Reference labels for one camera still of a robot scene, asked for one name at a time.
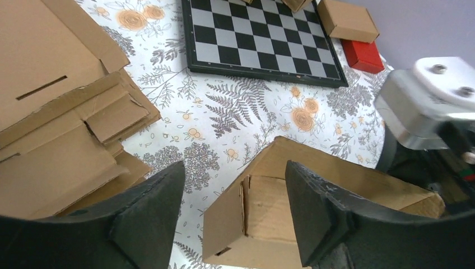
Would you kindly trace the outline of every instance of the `floral tablecloth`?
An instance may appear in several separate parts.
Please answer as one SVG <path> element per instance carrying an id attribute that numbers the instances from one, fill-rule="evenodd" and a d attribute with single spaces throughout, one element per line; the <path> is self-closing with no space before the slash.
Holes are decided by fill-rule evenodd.
<path id="1" fill-rule="evenodd" d="M 126 70 L 163 116 L 125 141 L 125 149 L 153 172 L 184 160 L 169 269 L 228 268 L 202 263 L 203 212 L 275 136 L 361 165 L 377 163 L 384 122 L 372 101 L 390 67 L 378 75 L 351 69 L 335 40 L 348 88 L 191 73 L 181 0 L 76 2 L 119 43 L 131 61 Z"/>

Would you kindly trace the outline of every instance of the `black square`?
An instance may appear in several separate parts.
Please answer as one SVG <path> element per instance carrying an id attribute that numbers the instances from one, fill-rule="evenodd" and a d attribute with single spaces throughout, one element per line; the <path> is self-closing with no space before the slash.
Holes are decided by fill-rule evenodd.
<path id="1" fill-rule="evenodd" d="M 325 38 L 322 38 L 321 36 L 314 35 L 313 40 L 315 41 L 315 45 L 317 48 L 320 49 L 328 49 L 328 43 Z"/>
<path id="2" fill-rule="evenodd" d="M 263 10 L 262 3 L 260 1 L 252 1 L 251 4 L 248 4 L 250 7 L 257 8 L 258 10 Z"/>
<path id="3" fill-rule="evenodd" d="M 327 74 L 327 77 L 340 78 L 340 76 L 338 75 L 337 68 L 332 64 L 324 63 L 323 70 L 325 70 L 325 74 Z"/>
<path id="4" fill-rule="evenodd" d="M 196 42 L 216 45 L 216 32 L 214 28 L 205 26 L 194 26 L 194 38 Z"/>
<path id="5" fill-rule="evenodd" d="M 320 22 L 318 21 L 318 15 L 316 14 L 316 12 L 310 12 L 310 11 L 304 10 L 304 13 L 305 13 L 305 17 L 307 18 L 307 21 L 320 24 Z"/>
<path id="6" fill-rule="evenodd" d="M 281 17 L 278 14 L 264 11 L 264 17 L 266 18 L 267 24 L 282 27 Z"/>
<path id="7" fill-rule="evenodd" d="M 263 38 L 271 38 L 271 33 L 269 33 L 269 28 L 267 27 L 267 24 L 261 24 L 260 22 L 251 21 L 251 28 L 253 29 L 254 35 L 262 36 Z"/>
<path id="8" fill-rule="evenodd" d="M 236 33 L 237 47 L 240 49 L 256 50 L 254 36 Z"/>
<path id="9" fill-rule="evenodd" d="M 241 65 L 238 49 L 218 46 L 218 53 L 220 54 L 221 63 Z"/>
<path id="10" fill-rule="evenodd" d="M 258 52 L 257 56 L 259 57 L 259 63 L 261 68 L 277 71 L 279 70 L 279 64 L 277 63 L 277 58 L 275 55 Z"/>
<path id="11" fill-rule="evenodd" d="M 317 49 L 304 46 L 304 51 L 308 60 L 320 62 L 320 55 Z"/>
<path id="12" fill-rule="evenodd" d="M 211 1 L 203 1 L 203 0 L 191 0 L 191 1 L 192 1 L 192 8 L 211 11 Z"/>
<path id="13" fill-rule="evenodd" d="M 299 31 L 311 34 L 308 22 L 295 20 L 295 24 L 297 25 L 297 29 Z"/>
<path id="14" fill-rule="evenodd" d="M 297 73 L 311 75 L 309 62 L 306 60 L 294 58 L 294 65 Z"/>
<path id="15" fill-rule="evenodd" d="M 292 14 L 292 11 L 290 10 L 289 7 L 287 7 L 284 3 L 277 3 L 277 9 L 279 10 L 279 14 L 285 15 L 285 16 L 290 16 L 293 17 L 294 15 Z"/>
<path id="16" fill-rule="evenodd" d="M 248 9 L 240 4 L 229 3 L 229 9 L 233 17 L 249 19 Z"/>
<path id="17" fill-rule="evenodd" d="M 215 21 L 216 28 L 234 31 L 234 25 L 232 24 L 232 17 L 213 13 L 213 19 Z"/>
<path id="18" fill-rule="evenodd" d="M 285 37 L 287 38 L 288 42 L 302 44 L 302 40 L 300 40 L 299 32 L 290 30 L 290 29 L 284 29 L 284 32 L 285 32 Z"/>
<path id="19" fill-rule="evenodd" d="M 272 39 L 272 47 L 276 55 L 292 56 L 287 42 Z"/>

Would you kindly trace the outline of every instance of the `cardboard flap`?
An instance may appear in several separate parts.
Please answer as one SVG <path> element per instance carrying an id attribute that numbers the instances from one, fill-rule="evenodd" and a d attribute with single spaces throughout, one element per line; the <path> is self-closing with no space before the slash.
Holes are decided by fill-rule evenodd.
<path id="1" fill-rule="evenodd" d="M 124 172 L 116 167 L 82 124 L 0 163 L 0 214 L 24 219 L 52 216 Z"/>
<path id="2" fill-rule="evenodd" d="M 248 186 L 244 188 L 246 235 L 296 245 L 285 180 L 252 176 Z"/>
<path id="3" fill-rule="evenodd" d="M 244 235 L 243 186 L 235 184 L 204 212 L 203 259 L 223 256 Z"/>
<path id="4" fill-rule="evenodd" d="M 126 95 L 91 116 L 86 122 L 97 139 L 104 143 L 149 114 L 141 104 Z"/>
<path id="5" fill-rule="evenodd" d="M 148 165 L 125 151 L 122 151 L 115 159 L 118 165 L 128 170 L 128 173 L 124 173 L 114 178 L 99 189 L 83 197 L 61 212 L 61 214 L 59 214 L 60 216 L 67 215 L 71 212 L 91 206 L 122 193 L 139 180 L 139 178 L 142 178 L 145 174 L 151 171 Z"/>

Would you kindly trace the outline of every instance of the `open cardboard box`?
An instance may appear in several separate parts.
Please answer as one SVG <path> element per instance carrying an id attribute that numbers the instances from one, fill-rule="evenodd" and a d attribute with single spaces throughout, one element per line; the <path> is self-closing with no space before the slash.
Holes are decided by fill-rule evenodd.
<path id="1" fill-rule="evenodd" d="M 388 208 L 434 218 L 444 212 L 444 203 L 434 192 L 277 137 L 205 211 L 204 262 L 302 268 L 285 185 L 288 160 Z"/>
<path id="2" fill-rule="evenodd" d="M 8 11 L 1 35 L 15 37 L 0 41 L 1 149 L 117 84 L 117 75 L 101 79 L 129 61 L 73 0 L 2 1 L 0 8 Z"/>

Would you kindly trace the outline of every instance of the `gray wall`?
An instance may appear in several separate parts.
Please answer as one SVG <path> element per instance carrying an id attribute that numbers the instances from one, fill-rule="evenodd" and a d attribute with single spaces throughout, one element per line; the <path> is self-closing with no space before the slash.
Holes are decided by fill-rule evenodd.
<path id="1" fill-rule="evenodd" d="M 342 1 L 370 11 L 381 33 L 378 49 L 394 68 L 440 56 L 460 56 L 475 66 L 475 0 Z"/>

